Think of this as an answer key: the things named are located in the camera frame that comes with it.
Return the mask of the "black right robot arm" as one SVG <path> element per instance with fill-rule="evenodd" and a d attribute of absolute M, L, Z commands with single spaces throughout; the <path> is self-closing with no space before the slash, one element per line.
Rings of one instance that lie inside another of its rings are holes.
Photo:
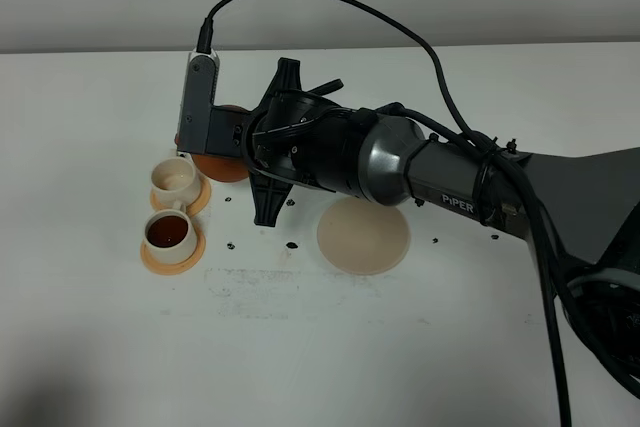
<path fill-rule="evenodd" d="M 455 133 L 391 103 L 345 108 L 339 81 L 303 90 L 281 59 L 238 128 L 254 221 L 273 226 L 293 186 L 382 206 L 431 203 L 524 240 L 545 292 L 626 390 L 639 390 L 639 152 L 561 157 Z"/>

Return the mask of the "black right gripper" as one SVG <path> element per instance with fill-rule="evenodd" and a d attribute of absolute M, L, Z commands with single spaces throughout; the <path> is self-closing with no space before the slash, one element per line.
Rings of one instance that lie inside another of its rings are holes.
<path fill-rule="evenodd" d="M 248 130 L 257 226 L 276 226 L 293 185 L 360 190 L 360 112 L 301 89 L 300 61 L 280 58 Z"/>

